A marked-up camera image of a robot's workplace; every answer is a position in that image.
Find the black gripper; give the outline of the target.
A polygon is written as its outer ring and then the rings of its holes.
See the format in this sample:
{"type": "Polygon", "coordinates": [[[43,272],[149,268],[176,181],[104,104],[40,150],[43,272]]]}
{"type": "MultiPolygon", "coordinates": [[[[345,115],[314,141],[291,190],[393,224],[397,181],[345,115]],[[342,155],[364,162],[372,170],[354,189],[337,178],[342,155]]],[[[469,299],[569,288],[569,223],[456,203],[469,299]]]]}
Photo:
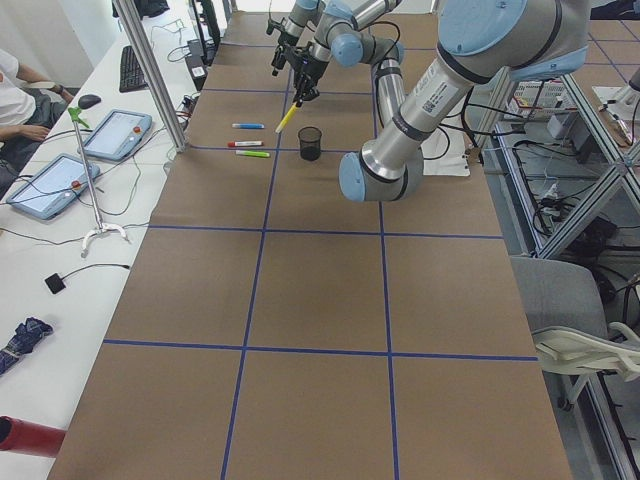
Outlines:
{"type": "Polygon", "coordinates": [[[300,26],[298,24],[278,24],[277,27],[280,35],[278,46],[275,48],[271,61],[273,76],[277,76],[284,69],[287,62],[287,48],[296,47],[300,38],[300,26]]]}
{"type": "Polygon", "coordinates": [[[296,47],[294,59],[295,95],[293,103],[296,107],[301,107],[304,102],[313,101],[320,95],[317,84],[324,75],[328,62],[315,58],[311,53],[310,46],[296,47]]]}

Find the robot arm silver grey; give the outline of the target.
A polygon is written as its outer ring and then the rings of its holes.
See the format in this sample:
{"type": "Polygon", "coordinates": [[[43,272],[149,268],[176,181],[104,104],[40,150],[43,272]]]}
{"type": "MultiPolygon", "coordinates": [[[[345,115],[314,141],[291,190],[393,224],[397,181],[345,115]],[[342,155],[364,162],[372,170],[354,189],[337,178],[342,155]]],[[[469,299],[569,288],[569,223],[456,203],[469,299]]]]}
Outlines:
{"type": "Polygon", "coordinates": [[[329,64],[329,51],[315,41],[300,46],[299,40],[311,22],[319,25],[324,11],[322,1],[296,1],[286,18],[276,22],[268,18],[266,33],[279,32],[274,57],[271,61],[272,75],[277,76],[288,63],[296,73],[305,74],[318,80],[325,73],[329,64]]]}
{"type": "Polygon", "coordinates": [[[365,29],[397,7],[395,1],[298,1],[281,25],[281,50],[296,54],[304,28],[313,39],[292,61],[302,97],[315,87],[331,59],[344,67],[370,65],[377,78],[382,130],[339,167],[343,195],[357,202],[396,201],[423,178],[422,144],[476,85],[502,68],[515,81],[549,80],[579,69],[586,60],[591,5],[587,1],[448,1],[439,15],[437,53],[410,93],[404,91],[403,51],[365,29]]]}

